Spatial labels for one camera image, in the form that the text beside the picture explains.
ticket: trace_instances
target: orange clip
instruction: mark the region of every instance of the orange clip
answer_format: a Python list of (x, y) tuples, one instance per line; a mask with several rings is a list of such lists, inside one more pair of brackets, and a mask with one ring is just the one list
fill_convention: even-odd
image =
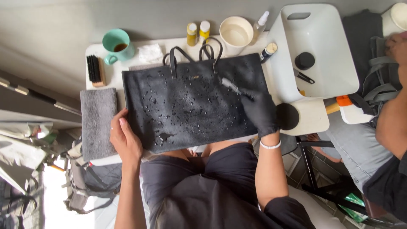
[(349, 99), (349, 96), (347, 95), (336, 97), (336, 102), (339, 106), (349, 106), (353, 104), (352, 101)]

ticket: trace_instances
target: black glove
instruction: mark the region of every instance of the black glove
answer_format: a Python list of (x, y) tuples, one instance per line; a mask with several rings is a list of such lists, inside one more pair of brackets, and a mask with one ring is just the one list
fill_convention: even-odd
[(269, 93), (239, 88), (242, 92), (241, 99), (247, 117), (257, 127), (258, 137), (277, 132), (276, 105)]

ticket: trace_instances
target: lap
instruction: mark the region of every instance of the lap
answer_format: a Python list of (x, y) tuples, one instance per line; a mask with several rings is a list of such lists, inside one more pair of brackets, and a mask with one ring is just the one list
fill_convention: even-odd
[[(204, 175), (218, 180), (238, 197), (254, 204), (257, 202), (254, 184), (256, 166), (257, 158), (252, 145), (238, 143), (212, 153)], [(150, 209), (160, 205), (180, 181), (198, 174), (188, 160), (165, 155), (142, 163), (140, 172), (144, 180), (142, 188), (145, 200)]]
[(356, 186), (362, 186), (393, 154), (380, 145), (375, 129), (365, 124), (346, 124), (340, 112), (328, 115), (329, 129), (325, 132), (341, 155)]

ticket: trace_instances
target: white tissue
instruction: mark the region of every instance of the white tissue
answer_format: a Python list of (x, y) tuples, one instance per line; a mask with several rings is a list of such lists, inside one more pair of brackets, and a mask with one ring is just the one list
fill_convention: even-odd
[(143, 45), (138, 48), (138, 58), (146, 63), (156, 63), (162, 60), (163, 54), (158, 44)]

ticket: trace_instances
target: white bracelet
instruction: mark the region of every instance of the white bracelet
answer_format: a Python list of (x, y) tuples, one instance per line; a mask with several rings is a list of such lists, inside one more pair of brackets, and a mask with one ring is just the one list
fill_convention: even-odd
[(261, 139), (260, 139), (260, 145), (261, 145), (263, 148), (265, 148), (265, 149), (272, 150), (272, 149), (276, 149), (276, 148), (280, 147), (280, 145), (281, 145), (281, 140), (280, 140), (280, 141), (278, 142), (278, 144), (275, 145), (275, 146), (266, 146), (266, 145), (264, 145), (264, 144), (261, 142)]

